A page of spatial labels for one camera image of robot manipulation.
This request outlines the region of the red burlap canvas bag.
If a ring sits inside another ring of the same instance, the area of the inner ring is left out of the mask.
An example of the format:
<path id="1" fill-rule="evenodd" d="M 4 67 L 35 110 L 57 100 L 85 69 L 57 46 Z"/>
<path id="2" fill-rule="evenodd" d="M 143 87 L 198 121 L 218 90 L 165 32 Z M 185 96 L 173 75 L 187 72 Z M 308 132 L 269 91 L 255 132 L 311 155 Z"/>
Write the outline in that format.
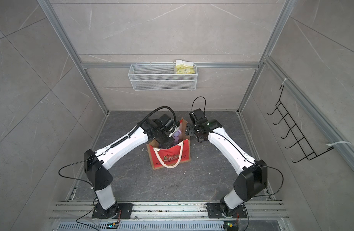
<path id="1" fill-rule="evenodd" d="M 161 168 L 176 168 L 181 163 L 191 161 L 190 156 L 190 136 L 185 135 L 187 121 L 180 120 L 178 136 L 172 135 L 172 146 L 168 149 L 162 149 L 161 144 L 153 140 L 146 147 L 153 170 Z"/>

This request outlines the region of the purple hourglass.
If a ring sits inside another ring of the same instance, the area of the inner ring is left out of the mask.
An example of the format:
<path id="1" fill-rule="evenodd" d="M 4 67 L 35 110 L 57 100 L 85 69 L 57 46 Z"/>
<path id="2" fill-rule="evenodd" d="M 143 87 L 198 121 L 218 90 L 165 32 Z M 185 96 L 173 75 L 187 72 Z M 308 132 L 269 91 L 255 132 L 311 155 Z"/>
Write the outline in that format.
<path id="1" fill-rule="evenodd" d="M 173 133 L 172 137 L 174 138 L 174 143 L 179 143 L 179 140 L 181 138 L 181 130 L 180 129 L 176 130 Z"/>

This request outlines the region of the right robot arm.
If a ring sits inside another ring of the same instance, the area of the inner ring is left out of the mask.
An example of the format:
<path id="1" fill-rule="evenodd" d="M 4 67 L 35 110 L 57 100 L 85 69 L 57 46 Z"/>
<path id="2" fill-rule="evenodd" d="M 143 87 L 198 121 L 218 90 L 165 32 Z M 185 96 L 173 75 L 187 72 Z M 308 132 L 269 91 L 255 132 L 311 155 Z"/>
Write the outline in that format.
<path id="1" fill-rule="evenodd" d="M 283 173 L 268 166 L 263 160 L 255 160 L 247 154 L 215 119 L 208 120 L 203 110 L 189 113 L 191 123 L 186 134 L 197 138 L 199 142 L 209 141 L 231 163 L 237 174 L 233 189 L 220 200 L 219 210 L 225 217 L 232 217 L 238 208 L 268 187 L 268 169 L 278 171 L 282 177 L 279 190 L 284 184 Z"/>

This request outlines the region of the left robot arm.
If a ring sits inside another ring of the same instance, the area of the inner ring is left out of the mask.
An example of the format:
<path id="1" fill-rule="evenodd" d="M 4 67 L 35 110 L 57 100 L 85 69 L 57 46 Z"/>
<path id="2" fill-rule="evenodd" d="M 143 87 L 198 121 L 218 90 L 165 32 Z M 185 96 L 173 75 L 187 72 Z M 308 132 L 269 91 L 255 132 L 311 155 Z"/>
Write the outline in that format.
<path id="1" fill-rule="evenodd" d="M 117 209 L 115 190 L 112 188 L 115 178 L 115 167 L 123 163 L 126 155 L 134 153 L 141 145 L 151 141 L 159 142 L 163 148 L 174 144 L 171 134 L 177 128 L 177 116 L 169 106 L 160 106 L 147 114 L 131 131 L 96 151 L 89 149 L 84 153 L 84 160 L 71 163 L 58 170 L 60 177 L 89 184 L 105 212 Z M 87 179 L 65 176 L 65 168 L 84 164 Z"/>

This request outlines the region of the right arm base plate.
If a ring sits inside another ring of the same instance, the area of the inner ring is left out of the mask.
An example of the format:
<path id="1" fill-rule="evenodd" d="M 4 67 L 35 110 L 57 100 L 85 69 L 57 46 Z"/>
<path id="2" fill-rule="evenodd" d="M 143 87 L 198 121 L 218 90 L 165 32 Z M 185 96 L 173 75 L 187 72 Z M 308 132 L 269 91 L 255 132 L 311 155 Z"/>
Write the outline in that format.
<path id="1" fill-rule="evenodd" d="M 247 218 L 243 205 L 230 209 L 224 203 L 206 203 L 206 209 L 209 218 Z"/>

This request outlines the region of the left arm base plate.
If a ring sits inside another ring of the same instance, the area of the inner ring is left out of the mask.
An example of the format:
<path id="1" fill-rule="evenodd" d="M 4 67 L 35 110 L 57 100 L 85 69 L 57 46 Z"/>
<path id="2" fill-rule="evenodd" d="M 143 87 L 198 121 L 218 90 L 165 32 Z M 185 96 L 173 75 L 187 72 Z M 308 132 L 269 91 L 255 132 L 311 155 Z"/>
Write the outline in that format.
<path id="1" fill-rule="evenodd" d="M 98 219 L 130 219 L 133 206 L 132 203 L 115 203 L 112 207 L 105 210 L 100 203 L 97 203 L 91 217 Z"/>

